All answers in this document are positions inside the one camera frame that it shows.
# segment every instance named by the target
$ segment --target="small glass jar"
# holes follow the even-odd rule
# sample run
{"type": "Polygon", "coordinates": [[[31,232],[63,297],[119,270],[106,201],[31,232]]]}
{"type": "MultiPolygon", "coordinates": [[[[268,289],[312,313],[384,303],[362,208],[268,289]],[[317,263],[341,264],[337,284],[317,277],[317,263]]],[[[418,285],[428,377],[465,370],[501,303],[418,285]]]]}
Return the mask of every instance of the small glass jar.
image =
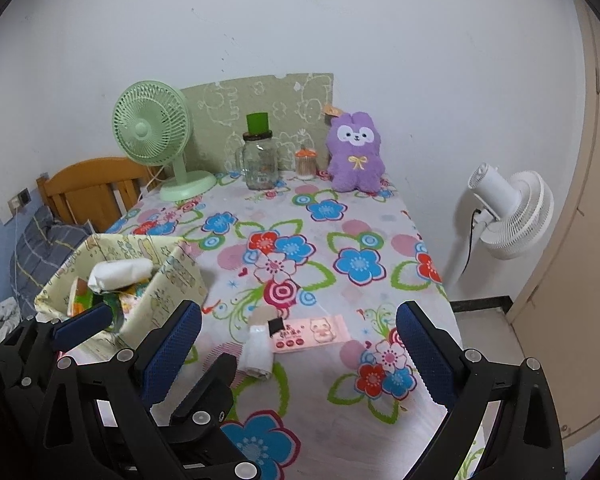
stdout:
{"type": "Polygon", "coordinates": [[[242,134],[244,146],[235,152],[235,163],[249,189],[273,189],[278,181],[278,154],[271,131],[242,134]]]}
{"type": "Polygon", "coordinates": [[[296,176],[300,180],[312,180],[318,171],[318,154],[314,150],[308,150],[304,145],[296,152],[296,176]]]}

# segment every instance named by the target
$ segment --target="baseboard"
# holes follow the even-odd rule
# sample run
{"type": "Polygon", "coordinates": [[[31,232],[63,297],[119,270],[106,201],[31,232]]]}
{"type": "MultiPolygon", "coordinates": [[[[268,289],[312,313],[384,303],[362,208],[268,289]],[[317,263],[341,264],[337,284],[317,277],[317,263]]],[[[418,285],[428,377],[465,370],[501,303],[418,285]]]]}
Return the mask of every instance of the baseboard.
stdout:
{"type": "Polygon", "coordinates": [[[484,310],[486,308],[501,308],[506,314],[513,305],[509,296],[494,296],[493,298],[480,298],[479,300],[451,301],[454,312],[469,312],[471,310],[484,310]]]}

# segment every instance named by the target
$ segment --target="purple plush toy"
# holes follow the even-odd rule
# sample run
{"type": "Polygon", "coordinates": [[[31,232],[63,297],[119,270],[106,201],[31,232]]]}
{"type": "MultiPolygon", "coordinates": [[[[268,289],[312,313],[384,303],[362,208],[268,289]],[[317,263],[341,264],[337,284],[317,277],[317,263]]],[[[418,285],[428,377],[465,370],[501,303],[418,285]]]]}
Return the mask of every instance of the purple plush toy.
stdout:
{"type": "Polygon", "coordinates": [[[384,173],[380,134],[369,114],[356,112],[334,117],[327,135],[327,148],[331,152],[327,171],[333,177],[334,190],[380,191],[380,177],[384,173]]]}

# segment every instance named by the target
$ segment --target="white wall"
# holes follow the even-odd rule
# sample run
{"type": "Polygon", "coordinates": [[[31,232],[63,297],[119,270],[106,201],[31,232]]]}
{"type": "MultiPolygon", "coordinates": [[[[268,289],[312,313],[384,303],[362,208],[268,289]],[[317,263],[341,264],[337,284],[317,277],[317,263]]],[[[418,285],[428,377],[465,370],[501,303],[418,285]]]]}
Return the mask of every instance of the white wall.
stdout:
{"type": "MultiPolygon", "coordinates": [[[[0,206],[42,171],[118,153],[110,113],[136,80],[306,71],[334,72],[334,103],[374,117],[441,270],[481,161],[538,170],[560,211],[584,110],[572,0],[14,0],[0,19],[0,206]]],[[[515,296],[540,251],[506,264],[477,251],[452,297],[515,296]]]]}

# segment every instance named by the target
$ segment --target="floral tablecloth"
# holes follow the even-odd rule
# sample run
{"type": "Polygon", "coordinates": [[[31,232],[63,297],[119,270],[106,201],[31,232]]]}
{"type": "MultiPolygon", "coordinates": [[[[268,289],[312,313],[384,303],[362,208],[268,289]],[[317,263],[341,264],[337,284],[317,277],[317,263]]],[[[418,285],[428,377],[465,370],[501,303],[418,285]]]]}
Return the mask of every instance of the floral tablecloth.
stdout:
{"type": "MultiPolygon", "coordinates": [[[[283,317],[342,314],[352,341],[277,354],[273,375],[240,372],[222,430],[264,480],[404,477],[445,416],[395,329],[395,312],[416,300],[460,342],[426,245],[395,187],[375,195],[336,193],[329,177],[283,173],[275,190],[254,192],[238,174],[188,202],[145,197],[109,230],[179,235],[209,295],[203,328],[167,399],[159,424],[221,352],[238,355],[259,305],[283,317]]],[[[483,448],[478,432],[458,473],[468,478],[483,448]]]]}

